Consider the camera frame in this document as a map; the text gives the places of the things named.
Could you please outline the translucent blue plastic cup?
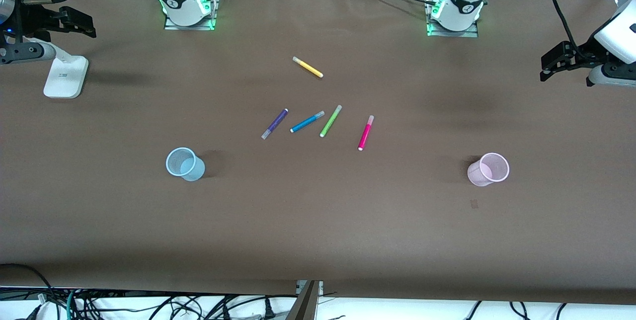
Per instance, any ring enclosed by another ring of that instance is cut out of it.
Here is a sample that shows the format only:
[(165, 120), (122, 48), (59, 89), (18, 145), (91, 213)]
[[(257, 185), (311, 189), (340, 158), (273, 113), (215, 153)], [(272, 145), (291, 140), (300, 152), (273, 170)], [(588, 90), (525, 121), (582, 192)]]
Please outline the translucent blue plastic cup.
[(172, 150), (166, 157), (165, 167), (171, 175), (189, 182), (201, 179), (205, 173), (204, 161), (185, 147)]

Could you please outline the purple marker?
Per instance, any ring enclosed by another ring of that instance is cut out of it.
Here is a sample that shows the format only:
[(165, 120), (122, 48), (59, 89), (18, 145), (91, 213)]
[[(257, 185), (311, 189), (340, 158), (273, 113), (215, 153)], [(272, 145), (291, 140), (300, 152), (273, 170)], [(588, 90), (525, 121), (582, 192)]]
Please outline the purple marker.
[(266, 140), (267, 137), (280, 125), (280, 123), (286, 118), (289, 110), (287, 108), (282, 109), (280, 113), (277, 115), (275, 119), (273, 119), (272, 123), (264, 130), (264, 133), (261, 135), (261, 139)]

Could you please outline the blue marker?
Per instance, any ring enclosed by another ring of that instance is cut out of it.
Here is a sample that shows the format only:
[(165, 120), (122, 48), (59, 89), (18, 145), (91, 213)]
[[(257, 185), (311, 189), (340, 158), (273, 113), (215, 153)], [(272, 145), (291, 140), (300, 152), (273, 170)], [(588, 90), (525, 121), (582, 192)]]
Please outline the blue marker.
[(311, 125), (313, 122), (316, 122), (318, 119), (322, 118), (324, 116), (325, 112), (324, 111), (320, 111), (317, 114), (314, 114), (312, 116), (310, 116), (309, 118), (305, 119), (304, 121), (294, 125), (289, 131), (293, 134), (295, 132), (300, 131), (301, 129), (307, 127), (308, 125)]

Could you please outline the metal table leg post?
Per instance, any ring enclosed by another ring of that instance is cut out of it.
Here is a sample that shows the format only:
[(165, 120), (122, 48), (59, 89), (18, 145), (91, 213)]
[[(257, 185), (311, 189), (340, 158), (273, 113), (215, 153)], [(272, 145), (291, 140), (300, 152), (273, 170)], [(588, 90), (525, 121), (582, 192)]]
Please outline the metal table leg post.
[(322, 281), (301, 281), (300, 294), (285, 320), (316, 320), (318, 299), (324, 295)]

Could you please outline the green marker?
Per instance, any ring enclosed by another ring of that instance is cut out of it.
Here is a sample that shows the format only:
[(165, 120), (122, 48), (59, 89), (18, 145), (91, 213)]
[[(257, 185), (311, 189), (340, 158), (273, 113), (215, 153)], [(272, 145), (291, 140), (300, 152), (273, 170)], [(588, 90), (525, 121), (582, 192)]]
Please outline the green marker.
[(332, 127), (332, 124), (337, 119), (338, 115), (340, 114), (341, 109), (342, 109), (342, 105), (337, 105), (337, 107), (332, 112), (331, 116), (329, 117), (327, 123), (325, 123), (323, 129), (320, 131), (319, 133), (320, 138), (324, 138), (327, 135), (330, 128)]

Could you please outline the yellow marker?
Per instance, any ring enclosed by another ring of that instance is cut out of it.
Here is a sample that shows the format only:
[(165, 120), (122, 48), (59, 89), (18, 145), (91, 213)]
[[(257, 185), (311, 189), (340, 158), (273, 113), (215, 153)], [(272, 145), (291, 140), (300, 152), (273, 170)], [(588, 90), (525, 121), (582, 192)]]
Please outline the yellow marker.
[(292, 60), (293, 60), (293, 62), (295, 62), (295, 64), (298, 64), (298, 66), (302, 67), (303, 69), (305, 69), (309, 73), (313, 74), (317, 78), (321, 79), (321, 78), (324, 77), (323, 73), (318, 71), (315, 67), (312, 67), (311, 65), (307, 64), (305, 61), (301, 60), (300, 58), (292, 57)]

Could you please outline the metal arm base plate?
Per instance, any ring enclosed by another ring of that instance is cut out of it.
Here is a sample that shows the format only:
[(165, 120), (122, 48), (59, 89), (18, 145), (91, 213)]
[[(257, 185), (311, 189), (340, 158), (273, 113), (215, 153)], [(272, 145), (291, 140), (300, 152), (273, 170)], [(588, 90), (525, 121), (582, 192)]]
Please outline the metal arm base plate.
[(165, 14), (165, 30), (212, 31), (220, 0), (159, 0)]
[(463, 38), (477, 38), (478, 27), (477, 22), (474, 21), (470, 28), (464, 31), (452, 31), (443, 27), (438, 20), (434, 19), (433, 12), (437, 12), (442, 5), (443, 0), (426, 0), (433, 1), (434, 5), (427, 5), (425, 7), (426, 12), (426, 32), (428, 36), (439, 37), (463, 37)]

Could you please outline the translucent pink plastic cup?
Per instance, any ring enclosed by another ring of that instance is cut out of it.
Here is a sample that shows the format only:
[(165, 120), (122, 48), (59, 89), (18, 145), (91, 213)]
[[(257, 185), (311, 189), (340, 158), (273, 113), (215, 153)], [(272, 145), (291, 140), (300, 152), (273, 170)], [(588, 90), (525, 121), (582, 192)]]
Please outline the translucent pink plastic cup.
[(506, 180), (510, 173), (510, 166), (502, 155), (486, 153), (479, 160), (470, 164), (467, 176), (470, 182), (478, 187)]

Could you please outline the brown table cover sheet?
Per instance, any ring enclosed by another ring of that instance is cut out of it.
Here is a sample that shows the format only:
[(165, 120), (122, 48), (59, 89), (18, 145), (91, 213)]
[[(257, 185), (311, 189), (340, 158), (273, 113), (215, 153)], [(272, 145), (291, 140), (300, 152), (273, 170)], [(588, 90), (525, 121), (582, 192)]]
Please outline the brown table cover sheet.
[[(52, 35), (89, 60), (77, 98), (44, 96), (48, 63), (0, 66), (0, 263), (56, 287), (636, 303), (636, 87), (541, 82), (551, 0), (488, 2), (449, 38), (406, 0), (221, 0), (214, 31), (71, 0), (97, 29)], [(201, 179), (166, 170), (180, 147)], [(478, 187), (486, 153), (510, 173)]]

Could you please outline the pink marker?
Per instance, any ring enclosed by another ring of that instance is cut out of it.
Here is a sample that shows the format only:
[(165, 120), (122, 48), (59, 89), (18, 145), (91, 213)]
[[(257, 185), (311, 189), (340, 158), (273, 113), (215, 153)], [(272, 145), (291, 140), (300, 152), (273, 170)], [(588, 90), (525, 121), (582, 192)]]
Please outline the pink marker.
[(367, 123), (366, 123), (366, 125), (364, 127), (363, 133), (361, 135), (360, 141), (359, 141), (359, 143), (357, 145), (357, 150), (359, 152), (363, 151), (364, 148), (365, 148), (365, 145), (366, 145), (367, 139), (368, 139), (368, 135), (369, 135), (369, 133), (370, 133), (370, 131), (372, 129), (374, 118), (375, 117), (373, 115), (370, 115), (368, 120), (367, 120)]

